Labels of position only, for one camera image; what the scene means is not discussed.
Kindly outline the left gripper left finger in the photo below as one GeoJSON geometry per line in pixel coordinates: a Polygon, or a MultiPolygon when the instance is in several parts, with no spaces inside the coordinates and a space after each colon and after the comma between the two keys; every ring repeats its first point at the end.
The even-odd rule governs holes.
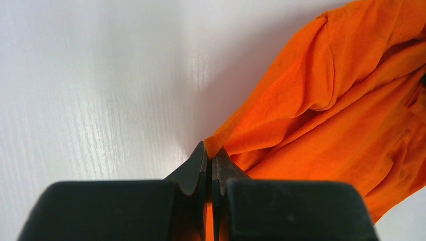
{"type": "Polygon", "coordinates": [[[205,240],[207,159],[200,142],[162,180],[53,183],[18,239],[205,240]]]}

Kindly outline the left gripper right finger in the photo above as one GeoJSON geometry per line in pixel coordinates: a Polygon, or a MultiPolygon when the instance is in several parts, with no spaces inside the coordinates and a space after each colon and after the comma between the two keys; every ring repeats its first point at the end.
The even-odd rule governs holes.
{"type": "Polygon", "coordinates": [[[225,149],[211,170],[214,240],[378,240],[349,184],[252,179],[225,149]]]}

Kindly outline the orange t shirt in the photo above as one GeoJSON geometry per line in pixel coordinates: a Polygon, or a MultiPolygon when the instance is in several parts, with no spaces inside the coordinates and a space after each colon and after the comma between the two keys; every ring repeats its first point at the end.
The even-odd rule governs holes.
{"type": "Polygon", "coordinates": [[[204,143],[256,179],[353,185],[373,223],[425,187],[425,1],[353,1],[298,31],[204,143]]]}

